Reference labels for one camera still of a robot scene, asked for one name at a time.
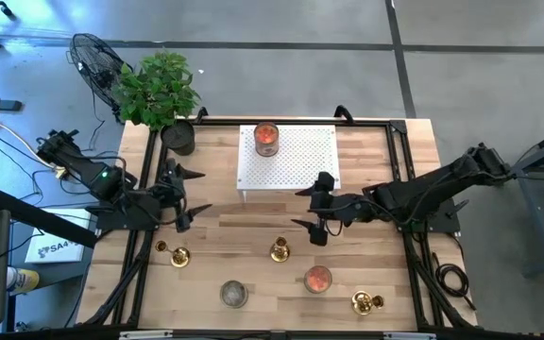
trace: green leaves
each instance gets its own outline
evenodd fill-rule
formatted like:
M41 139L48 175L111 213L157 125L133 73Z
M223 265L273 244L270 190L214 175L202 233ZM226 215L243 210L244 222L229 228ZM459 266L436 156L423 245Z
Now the green leaves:
M190 87L193 75L187 69L186 58L177 53L157 52L140 64L142 68L137 74L124 64L112 89L121 116L153 130L174 125L178 116L188 117L200 96Z

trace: chair wheel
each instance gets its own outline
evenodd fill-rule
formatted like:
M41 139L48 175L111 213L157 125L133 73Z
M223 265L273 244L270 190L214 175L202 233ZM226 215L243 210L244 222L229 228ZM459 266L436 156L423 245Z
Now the chair wheel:
M4 12L4 14L6 14L7 16L11 16L13 15L14 13L11 12L11 9L5 7L5 6L2 6L1 7L1 11Z

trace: black fan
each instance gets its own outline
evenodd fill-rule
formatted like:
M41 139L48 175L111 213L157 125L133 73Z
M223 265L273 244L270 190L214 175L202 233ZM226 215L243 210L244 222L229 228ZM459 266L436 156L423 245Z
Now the black fan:
M119 106L112 98L112 86L117 82L124 62L105 42L88 33L73 36L70 54L85 82L112 108L115 119L121 123Z

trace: potted plant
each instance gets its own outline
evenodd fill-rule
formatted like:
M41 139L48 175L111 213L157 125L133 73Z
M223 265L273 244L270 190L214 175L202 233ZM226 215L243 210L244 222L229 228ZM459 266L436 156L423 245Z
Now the potted plant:
M190 87L193 75L186 58L178 53L157 52L140 62L140 71L124 64L113 95L121 117L161 132L163 145L179 155L195 150L195 129L185 119L200 96Z

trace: wooden table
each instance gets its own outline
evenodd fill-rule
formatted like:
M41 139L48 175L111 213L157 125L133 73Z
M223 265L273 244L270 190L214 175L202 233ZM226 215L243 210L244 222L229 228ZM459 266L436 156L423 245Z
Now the wooden table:
M431 121L411 119L406 123L416 174L434 170L440 161ZM180 157L169 152L169 157L184 167L207 174L185 182L189 207L213 206L198 215L185 233L178 234L170 226L155 233L155 242L163 240L171 248L190 249L192 260L184 268L175 268L169 263L169 253L153 249L140 328L415 330L403 242L394 225L356 223L340 236L330 237L327 246L314 246L306 229L290 221L314 221L314 215L306 212L307 197L292 192L254 192L248 203L241 203L236 192L238 131L238 126L196 127L193 155ZM136 176L141 172L147 137L146 127L126 125L120 156ZM396 140L406 178L398 137ZM148 185L154 181L160 145L157 138ZM360 193L364 186L392 180L382 128L338 127L337 146L342 181L339 194ZM163 216L172 218L173 213L166 211ZM285 237L291 248L285 263L275 263L269 255L277 236ZM118 282L127 238L127 231L114 231L95 247L77 321L93 315ZM459 248L451 238L432 234L430 245L440 262L463 267ZM332 286L321 295L309 293L303 285L305 272L315 264L326 265L332 272ZM241 281L248 288L249 299L241 309L232 310L220 302L219 289L228 280ZM354 313L350 298L359 290L383 296L383 309L367 316ZM124 317L133 299L133 283L128 291ZM432 320L425 288L422 295L426 316ZM476 323L463 299L450 297L450 301L467 321Z

